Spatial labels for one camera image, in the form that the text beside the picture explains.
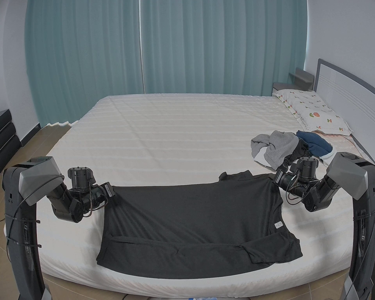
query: gray knit clothing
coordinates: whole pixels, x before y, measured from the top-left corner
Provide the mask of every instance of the gray knit clothing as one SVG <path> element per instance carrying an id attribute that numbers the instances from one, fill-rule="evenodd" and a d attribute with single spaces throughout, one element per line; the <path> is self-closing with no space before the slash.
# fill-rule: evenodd
<path id="1" fill-rule="evenodd" d="M 298 145 L 298 137 L 292 132 L 280 132 L 275 130 L 271 135 L 259 134 L 251 142 L 251 156 L 255 158 L 260 149 L 267 147 L 264 159 L 276 170 L 284 161 L 284 158 L 293 153 Z"/>

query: robotic arm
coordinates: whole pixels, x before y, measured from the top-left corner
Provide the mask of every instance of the robotic arm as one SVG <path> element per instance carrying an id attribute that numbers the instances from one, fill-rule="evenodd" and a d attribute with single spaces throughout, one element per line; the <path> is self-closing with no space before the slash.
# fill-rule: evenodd
<path id="1" fill-rule="evenodd" d="M 115 195 L 109 182 L 94 184 L 89 168 L 71 168 L 68 177 L 73 186 L 69 190 L 51 156 L 32 158 L 4 171 L 7 251 L 20 300 L 52 299 L 39 262 L 41 245 L 37 244 L 36 224 L 40 221 L 36 220 L 36 203 L 47 196 L 56 217 L 78 223 L 104 207 Z"/>
<path id="2" fill-rule="evenodd" d="M 316 158 L 303 157 L 288 172 L 284 162 L 273 182 L 300 197 L 309 212 L 327 208 L 340 188 L 352 196 L 353 251 L 340 300 L 368 299 L 375 261 L 375 165 L 354 154 L 338 152 L 321 180 L 315 177 L 317 166 Z"/>

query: white wall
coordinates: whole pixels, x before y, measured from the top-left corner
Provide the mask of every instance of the white wall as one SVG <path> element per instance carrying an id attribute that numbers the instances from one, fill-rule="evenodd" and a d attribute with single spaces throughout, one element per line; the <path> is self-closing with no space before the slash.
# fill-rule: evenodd
<path id="1" fill-rule="evenodd" d="M 324 59 L 375 86 L 375 0 L 307 0 L 304 69 Z"/>
<path id="2" fill-rule="evenodd" d="M 0 0 L 0 110 L 10 109 L 19 139 L 38 123 L 26 74 L 27 0 Z"/>

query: floral pillowcase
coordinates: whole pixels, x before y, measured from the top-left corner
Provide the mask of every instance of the floral pillowcase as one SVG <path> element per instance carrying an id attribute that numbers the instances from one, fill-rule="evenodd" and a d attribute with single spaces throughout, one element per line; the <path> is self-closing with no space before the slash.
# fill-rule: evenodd
<path id="1" fill-rule="evenodd" d="M 280 90 L 273 93 L 292 112 L 305 131 L 350 135 L 351 130 L 314 91 Z"/>

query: blue clothing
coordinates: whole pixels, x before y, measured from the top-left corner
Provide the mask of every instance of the blue clothing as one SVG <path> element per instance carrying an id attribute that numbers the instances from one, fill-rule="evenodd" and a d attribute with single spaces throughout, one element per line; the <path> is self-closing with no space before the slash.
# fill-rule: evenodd
<path id="1" fill-rule="evenodd" d="M 295 135 L 303 139 L 309 145 L 309 151 L 314 156 L 321 157 L 332 152 L 332 146 L 314 132 L 298 130 Z"/>

